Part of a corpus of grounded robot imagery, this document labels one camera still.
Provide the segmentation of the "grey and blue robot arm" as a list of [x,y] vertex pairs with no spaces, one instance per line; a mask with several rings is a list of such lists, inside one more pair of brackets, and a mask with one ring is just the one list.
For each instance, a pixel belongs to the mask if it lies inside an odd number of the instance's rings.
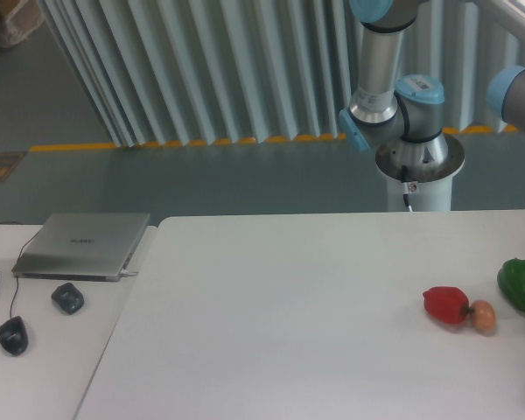
[[[378,147],[375,165],[386,179],[388,210],[451,210],[452,181],[465,162],[463,145],[443,134],[443,84],[433,76],[396,79],[403,34],[427,1],[349,1],[363,26],[357,89],[339,112],[339,126],[359,151]],[[525,41],[525,1],[472,1]],[[486,103],[504,123],[525,133],[525,67],[499,71]]]

